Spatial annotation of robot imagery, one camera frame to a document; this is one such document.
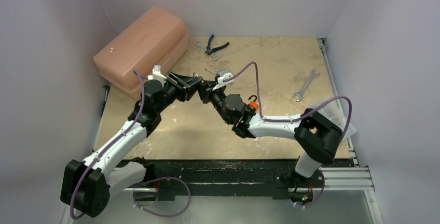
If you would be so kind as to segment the orange padlock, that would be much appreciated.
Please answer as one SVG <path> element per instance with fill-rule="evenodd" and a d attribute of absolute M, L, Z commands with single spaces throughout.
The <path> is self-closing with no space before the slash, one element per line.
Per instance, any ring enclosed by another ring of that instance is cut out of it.
<path fill-rule="evenodd" d="M 259 104 L 257 103 L 258 97 L 257 95 L 251 95 L 248 100 L 250 101 L 248 106 L 250 109 L 252 109 L 253 111 L 258 110 L 259 108 Z"/>

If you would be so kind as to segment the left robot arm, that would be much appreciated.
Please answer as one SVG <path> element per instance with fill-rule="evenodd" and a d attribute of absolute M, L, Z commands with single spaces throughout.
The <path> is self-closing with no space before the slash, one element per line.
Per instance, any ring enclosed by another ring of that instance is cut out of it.
<path fill-rule="evenodd" d="M 100 149 L 81 161 L 71 160 L 64 169 L 60 200 L 68 205 L 70 218 L 96 217 L 115 194 L 138 183 L 149 187 L 155 173 L 136 162 L 116 168 L 140 142 L 147 139 L 161 122 L 161 112 L 174 101 L 189 101 L 201 85 L 200 76 L 166 76 L 154 72 L 143 78 L 140 100 L 121 129 Z"/>

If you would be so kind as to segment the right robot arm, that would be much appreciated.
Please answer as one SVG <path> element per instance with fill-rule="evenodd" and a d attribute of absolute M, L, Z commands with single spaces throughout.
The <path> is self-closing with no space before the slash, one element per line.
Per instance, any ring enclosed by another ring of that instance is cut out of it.
<path fill-rule="evenodd" d="M 294 184 L 304 186 L 323 164 L 332 164 L 343 137 L 343 130 L 313 108 L 300 115 L 270 116 L 257 113 L 256 102 L 246 104 L 239 94 L 226 95 L 213 81 L 197 86 L 203 103 L 211 103 L 222 120 L 240 138 L 278 137 L 295 140 L 304 150 L 291 172 Z"/>

